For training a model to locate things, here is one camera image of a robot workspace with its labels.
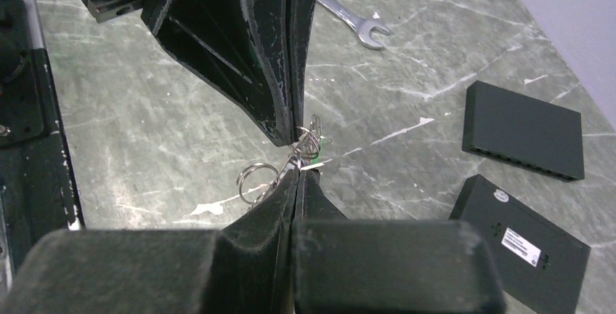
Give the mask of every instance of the gray marble table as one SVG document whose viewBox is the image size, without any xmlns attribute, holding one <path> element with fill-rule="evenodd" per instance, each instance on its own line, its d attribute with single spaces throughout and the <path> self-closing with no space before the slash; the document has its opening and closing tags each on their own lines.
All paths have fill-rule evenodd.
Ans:
<svg viewBox="0 0 616 314">
<path fill-rule="evenodd" d="M 593 247 L 579 313 L 616 308 L 616 134 L 520 0 L 339 0 L 395 32 L 362 48 L 323 8 L 306 117 L 321 115 L 322 186 L 353 219 L 446 219 L 481 173 Z M 242 215 L 235 178 L 281 164 L 231 102 L 180 67 L 139 19 L 97 25 L 79 0 L 38 0 L 89 228 L 216 228 Z M 480 79 L 583 114 L 586 179 L 565 183 L 461 151 Z M 267 177 L 251 183 L 258 186 Z M 531 313 L 515 300 L 510 313 Z"/>
</svg>

